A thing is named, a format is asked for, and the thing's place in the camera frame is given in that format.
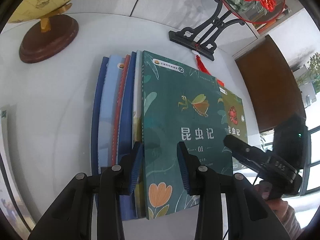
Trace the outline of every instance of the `screw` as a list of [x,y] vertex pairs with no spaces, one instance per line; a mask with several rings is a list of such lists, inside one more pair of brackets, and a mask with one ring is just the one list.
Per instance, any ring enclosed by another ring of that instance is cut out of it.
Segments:
[[206,172],[208,170],[207,166],[201,165],[198,167],[199,171]]
[[243,175],[241,173],[236,173],[235,178],[238,180],[243,180]]
[[76,175],[76,179],[83,179],[84,178],[84,173],[80,172]]
[[121,170],[121,166],[120,165],[113,165],[111,169],[113,171],[119,171],[119,170]]

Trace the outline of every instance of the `logo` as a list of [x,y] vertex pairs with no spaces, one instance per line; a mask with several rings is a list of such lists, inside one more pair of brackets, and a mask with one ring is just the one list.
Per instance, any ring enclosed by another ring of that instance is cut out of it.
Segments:
[[221,87],[219,87],[219,88],[220,88],[220,92],[221,92],[221,93],[224,93],[225,95],[228,94],[224,89],[222,89]]
[[174,65],[174,64],[171,64],[171,63],[156,59],[156,58],[154,58],[152,60],[152,62],[153,62],[153,64],[158,65],[160,67],[165,67],[165,68],[168,68],[168,69],[180,72],[180,73],[184,73],[183,67],[180,67],[180,66],[177,66],[177,65]]
[[117,67],[120,68],[120,69],[123,69],[124,68],[124,63],[118,63]]

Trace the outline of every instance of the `window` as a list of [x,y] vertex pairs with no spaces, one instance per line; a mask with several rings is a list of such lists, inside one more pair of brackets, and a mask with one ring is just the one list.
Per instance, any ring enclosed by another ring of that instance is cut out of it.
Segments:
[[320,173],[320,164],[316,166],[312,166],[310,168],[307,191],[320,187],[319,173]]
[[300,195],[320,190],[320,126],[308,131],[308,154],[302,176]]
[[311,134],[311,163],[320,160],[320,131]]

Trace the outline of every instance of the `red insect illustration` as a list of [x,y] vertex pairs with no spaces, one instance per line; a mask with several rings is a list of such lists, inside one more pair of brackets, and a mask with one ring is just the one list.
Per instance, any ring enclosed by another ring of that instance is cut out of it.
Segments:
[[229,117],[231,122],[233,122],[235,125],[238,124],[237,111],[234,106],[230,108]]

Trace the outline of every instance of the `book cover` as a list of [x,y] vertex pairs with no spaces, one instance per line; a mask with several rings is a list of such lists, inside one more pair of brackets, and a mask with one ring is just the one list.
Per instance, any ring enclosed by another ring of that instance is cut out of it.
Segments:
[[111,165],[114,119],[124,58],[111,55],[104,80],[98,128],[98,172]]
[[215,77],[144,51],[142,78],[145,201],[147,218],[153,219],[199,203],[182,184],[179,141],[221,174],[232,176],[232,155],[223,151],[228,123]]
[[[248,143],[247,126],[245,123],[244,109],[242,99],[232,93],[225,87],[220,87],[221,98],[218,99],[218,104],[224,104],[225,112],[222,112],[225,119],[228,120],[228,134],[232,134],[240,140]],[[236,158],[232,157],[233,170],[245,169]]]
[[98,81],[96,86],[96,92],[94,95],[93,110],[92,110],[92,122],[91,122],[91,173],[92,175],[98,175],[98,132],[99,132],[99,117],[100,117],[100,105],[103,91],[104,80],[107,73],[109,58],[103,57]]
[[118,151],[118,138],[119,138],[119,122],[120,122],[120,114],[121,114],[121,105],[122,105],[122,97],[124,93],[124,85],[125,80],[127,78],[127,72],[128,72],[128,66],[130,61],[130,55],[127,55],[124,60],[124,68],[121,74],[121,80],[118,90],[118,95],[116,97],[116,110],[115,110],[115,118],[114,118],[114,131],[113,131],[113,137],[112,137],[112,152],[111,152],[111,165],[113,166],[116,164],[116,157],[117,157],[117,151]]
[[[142,142],[141,138],[141,90],[142,90],[142,51],[137,51],[136,70],[134,74],[133,109],[132,109],[132,146]],[[134,190],[137,218],[146,217],[142,167]]]
[[[132,105],[133,105],[133,85],[134,72],[136,64],[136,53],[132,52],[128,66],[127,76],[125,79],[124,93],[122,97],[122,106],[119,122],[118,151],[117,163],[121,158],[129,154],[132,150]],[[121,218],[123,221],[136,219],[136,209],[134,203],[134,195],[119,196]]]

